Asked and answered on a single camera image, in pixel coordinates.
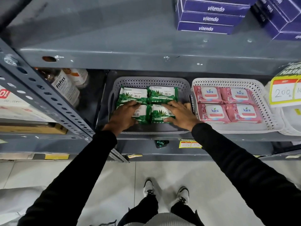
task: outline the bolt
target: bolt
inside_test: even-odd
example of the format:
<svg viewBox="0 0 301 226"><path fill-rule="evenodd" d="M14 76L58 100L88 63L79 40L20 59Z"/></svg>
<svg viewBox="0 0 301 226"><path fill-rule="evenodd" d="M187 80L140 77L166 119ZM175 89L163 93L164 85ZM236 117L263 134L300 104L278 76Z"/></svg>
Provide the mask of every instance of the bolt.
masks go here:
<svg viewBox="0 0 301 226"><path fill-rule="evenodd" d="M11 54L8 54L4 57L4 62L6 62L7 64L11 65L11 66L18 66L19 61L17 59L15 59L14 57L12 57Z"/></svg>

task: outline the bottle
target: bottle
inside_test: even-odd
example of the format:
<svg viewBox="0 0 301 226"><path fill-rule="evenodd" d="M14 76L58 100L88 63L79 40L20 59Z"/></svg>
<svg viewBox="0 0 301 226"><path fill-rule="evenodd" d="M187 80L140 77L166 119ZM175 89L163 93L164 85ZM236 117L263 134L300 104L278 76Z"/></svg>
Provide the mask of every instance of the bottle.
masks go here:
<svg viewBox="0 0 301 226"><path fill-rule="evenodd" d="M89 83L89 75L86 69L63 68L65 74L73 81L79 89L85 88Z"/></svg>
<svg viewBox="0 0 301 226"><path fill-rule="evenodd" d="M43 77L74 107L79 104L79 90L62 69L36 68Z"/></svg>

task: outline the shoe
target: shoe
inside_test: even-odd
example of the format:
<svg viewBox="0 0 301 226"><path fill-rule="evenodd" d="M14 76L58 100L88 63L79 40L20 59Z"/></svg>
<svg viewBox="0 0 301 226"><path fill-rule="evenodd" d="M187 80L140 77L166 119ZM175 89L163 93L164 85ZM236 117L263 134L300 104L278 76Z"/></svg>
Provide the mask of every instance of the shoe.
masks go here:
<svg viewBox="0 0 301 226"><path fill-rule="evenodd" d="M177 200L187 205L189 202L189 191L187 187L182 186L177 193Z"/></svg>
<svg viewBox="0 0 301 226"><path fill-rule="evenodd" d="M149 178L144 183L143 194L144 197L148 195L155 195L155 188L153 186L153 182Z"/></svg>

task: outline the shoelace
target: shoelace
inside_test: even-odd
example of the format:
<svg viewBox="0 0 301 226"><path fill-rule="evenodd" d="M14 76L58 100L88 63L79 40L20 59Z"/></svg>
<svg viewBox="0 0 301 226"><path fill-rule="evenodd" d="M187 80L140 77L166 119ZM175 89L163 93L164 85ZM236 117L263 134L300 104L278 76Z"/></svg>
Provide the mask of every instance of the shoelace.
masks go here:
<svg viewBox="0 0 301 226"><path fill-rule="evenodd" d="M148 195L153 195L153 190L148 190L147 193Z"/></svg>
<svg viewBox="0 0 301 226"><path fill-rule="evenodd" d="M179 202L182 202L183 204L185 204L185 202L186 202L186 199L185 199L185 198L183 198L183 197L180 197L180 200L179 200Z"/></svg>

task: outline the tile grout line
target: tile grout line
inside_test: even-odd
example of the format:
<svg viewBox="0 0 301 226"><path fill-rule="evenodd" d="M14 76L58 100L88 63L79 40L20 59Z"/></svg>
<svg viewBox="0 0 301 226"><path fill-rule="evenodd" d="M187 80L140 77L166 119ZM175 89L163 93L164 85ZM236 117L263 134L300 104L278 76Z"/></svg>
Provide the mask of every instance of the tile grout line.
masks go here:
<svg viewBox="0 0 301 226"><path fill-rule="evenodd" d="M136 195L136 164L135 162L135 180L134 180L134 207L135 207L135 195Z"/></svg>
<svg viewBox="0 0 301 226"><path fill-rule="evenodd" d="M13 167L15 166L15 164L16 164L16 162L13 163L13 166L12 166L11 171L10 171L10 173L9 173L7 179L6 179L6 182L5 182L4 186L3 186L3 189L5 189L5 186L6 186L7 182L8 182L8 179L9 179L9 177L11 175L11 172L13 171Z"/></svg>

